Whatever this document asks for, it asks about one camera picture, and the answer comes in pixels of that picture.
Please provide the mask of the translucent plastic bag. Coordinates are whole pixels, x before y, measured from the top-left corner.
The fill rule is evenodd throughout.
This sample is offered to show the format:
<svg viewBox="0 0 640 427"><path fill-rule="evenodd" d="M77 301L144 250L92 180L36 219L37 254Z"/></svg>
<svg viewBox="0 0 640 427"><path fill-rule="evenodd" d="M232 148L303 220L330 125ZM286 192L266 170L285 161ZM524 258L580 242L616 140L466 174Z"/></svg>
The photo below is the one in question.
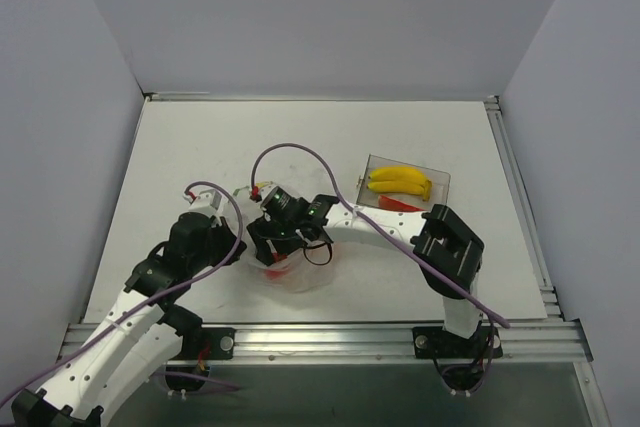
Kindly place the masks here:
<svg viewBox="0 0 640 427"><path fill-rule="evenodd" d="M247 226L259 218L262 212L258 204L250 200L249 191L249 186L239 187L233 191L233 197L242 214L243 241L246 244L246 250L241 254L237 266L254 283L288 292L301 293L329 285L335 278L337 263L330 260L330 255L325 248L295 252L269 267L257 260L255 245L247 232ZM289 268L290 272L280 281L270 282L265 279L265 269L284 268Z"/></svg>

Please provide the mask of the red watermelon slice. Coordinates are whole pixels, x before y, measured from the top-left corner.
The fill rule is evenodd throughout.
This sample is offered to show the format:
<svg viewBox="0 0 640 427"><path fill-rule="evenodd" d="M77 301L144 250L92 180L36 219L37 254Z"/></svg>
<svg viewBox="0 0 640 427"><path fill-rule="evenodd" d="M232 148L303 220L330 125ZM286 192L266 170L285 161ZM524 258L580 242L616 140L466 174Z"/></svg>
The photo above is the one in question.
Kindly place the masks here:
<svg viewBox="0 0 640 427"><path fill-rule="evenodd" d="M393 212L422 212L422 209L386 195L378 196L378 207Z"/></svg>

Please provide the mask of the yellow banana bunch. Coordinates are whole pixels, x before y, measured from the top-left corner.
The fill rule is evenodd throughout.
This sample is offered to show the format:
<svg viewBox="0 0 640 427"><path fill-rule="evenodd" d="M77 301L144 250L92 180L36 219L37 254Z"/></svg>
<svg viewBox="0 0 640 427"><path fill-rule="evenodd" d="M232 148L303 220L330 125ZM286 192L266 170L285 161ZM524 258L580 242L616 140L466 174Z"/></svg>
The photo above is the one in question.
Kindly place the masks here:
<svg viewBox="0 0 640 427"><path fill-rule="evenodd" d="M367 188L378 194L408 194L428 201L431 197L432 182L417 168L394 165L373 170L369 175Z"/></svg>

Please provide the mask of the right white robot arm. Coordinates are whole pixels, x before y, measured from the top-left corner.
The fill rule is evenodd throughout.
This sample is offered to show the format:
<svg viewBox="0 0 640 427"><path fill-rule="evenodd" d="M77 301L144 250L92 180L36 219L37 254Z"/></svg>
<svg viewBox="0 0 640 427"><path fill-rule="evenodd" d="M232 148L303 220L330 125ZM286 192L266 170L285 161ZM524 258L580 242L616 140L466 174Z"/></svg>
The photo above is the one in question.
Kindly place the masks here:
<svg viewBox="0 0 640 427"><path fill-rule="evenodd" d="M473 299L484 243L449 207L395 212L343 203L333 195L307 201L277 186L263 198L260 210L247 232L263 265L321 244L396 249L418 264L429 287L442 297L446 349L465 356L479 344L482 314Z"/></svg>

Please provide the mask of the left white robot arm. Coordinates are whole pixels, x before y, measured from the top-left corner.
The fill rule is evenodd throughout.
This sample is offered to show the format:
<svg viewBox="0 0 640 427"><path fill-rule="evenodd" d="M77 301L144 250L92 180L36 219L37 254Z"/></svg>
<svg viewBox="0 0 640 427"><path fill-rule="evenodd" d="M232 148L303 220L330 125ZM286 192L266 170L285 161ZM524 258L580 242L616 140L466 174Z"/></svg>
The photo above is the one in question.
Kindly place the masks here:
<svg viewBox="0 0 640 427"><path fill-rule="evenodd" d="M104 426L162 364L202 346L203 320L178 300L235 263L244 227L187 212L133 269L104 320L74 353L2 400L16 426Z"/></svg>

